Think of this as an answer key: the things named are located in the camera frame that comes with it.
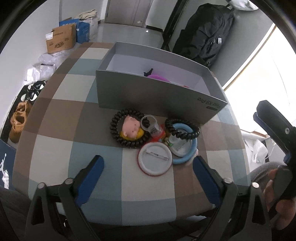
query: door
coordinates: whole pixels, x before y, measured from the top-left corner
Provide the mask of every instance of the door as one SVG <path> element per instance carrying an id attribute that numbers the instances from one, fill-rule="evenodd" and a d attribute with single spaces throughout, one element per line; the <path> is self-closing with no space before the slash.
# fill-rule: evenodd
<path id="1" fill-rule="evenodd" d="M 109 0 L 105 23 L 144 27 L 153 0 Z"/>

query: yellow toy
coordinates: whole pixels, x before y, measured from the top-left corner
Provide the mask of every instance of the yellow toy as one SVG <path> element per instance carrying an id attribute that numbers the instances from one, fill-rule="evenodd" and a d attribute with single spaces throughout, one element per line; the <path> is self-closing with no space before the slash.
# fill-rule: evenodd
<path id="1" fill-rule="evenodd" d="M 139 128 L 136 138 L 129 138 L 129 137 L 125 136 L 122 131 L 120 132 L 120 137 L 122 137 L 123 139 L 125 139 L 127 141 L 135 141 L 137 139 L 140 139 L 143 135 L 144 135 L 144 131 L 142 128 Z"/>

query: blue box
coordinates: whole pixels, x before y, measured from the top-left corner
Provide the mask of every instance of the blue box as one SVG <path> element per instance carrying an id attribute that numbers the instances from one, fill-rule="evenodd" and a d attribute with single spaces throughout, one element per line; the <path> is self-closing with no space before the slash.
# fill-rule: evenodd
<path id="1" fill-rule="evenodd" d="M 82 44 L 89 41 L 89 23 L 80 22 L 79 19 L 64 20 L 59 23 L 60 26 L 67 24 L 76 24 L 76 42 Z"/>

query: black spiral hair tie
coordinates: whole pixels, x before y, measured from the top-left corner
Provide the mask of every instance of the black spiral hair tie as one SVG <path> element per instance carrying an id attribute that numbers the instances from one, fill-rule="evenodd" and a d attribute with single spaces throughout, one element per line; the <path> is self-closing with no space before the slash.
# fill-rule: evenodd
<path id="1" fill-rule="evenodd" d="M 189 126 L 193 130 L 193 132 L 185 133 L 185 132 L 178 131 L 175 127 L 173 127 L 173 124 L 175 123 L 183 123 Z M 198 126 L 187 120 L 180 120 L 180 119 L 174 119 L 174 118 L 166 119 L 165 128 L 173 136 L 176 136 L 177 138 L 180 138 L 182 140 L 193 140 L 200 135 L 200 129 L 198 128 Z"/>
<path id="2" fill-rule="evenodd" d="M 126 147 L 126 148 L 139 148 L 141 146 L 143 146 L 149 139 L 150 137 L 150 133 L 148 131 L 144 131 L 144 135 L 134 141 L 129 141 L 126 139 L 123 139 L 118 131 L 118 122 L 120 119 L 126 117 L 126 116 L 131 116 L 136 118 L 138 121 L 140 121 L 143 117 L 144 114 L 135 110 L 135 109 L 124 109 L 124 110 L 120 110 L 118 111 L 114 117 L 112 118 L 112 121 L 110 123 L 110 130 L 111 130 L 111 134 L 113 136 L 113 138 L 120 143 L 121 146 Z M 142 121 L 142 124 L 144 127 L 148 128 L 149 127 L 149 120 L 147 118 L 144 118 Z"/>

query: purple object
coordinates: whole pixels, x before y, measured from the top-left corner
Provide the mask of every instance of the purple object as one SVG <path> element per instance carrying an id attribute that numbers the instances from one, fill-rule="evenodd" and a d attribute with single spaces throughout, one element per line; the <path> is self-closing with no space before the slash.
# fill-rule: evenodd
<path id="1" fill-rule="evenodd" d="M 157 75 L 157 74 L 151 74 L 151 75 L 148 75 L 148 78 L 151 78 L 151 79 L 157 79 L 157 80 L 161 80 L 161 81 L 165 81 L 165 82 L 169 82 L 169 83 L 170 83 L 169 80 L 167 80 L 166 78 L 161 77 L 161 76 L 159 76 L 159 75 Z"/>

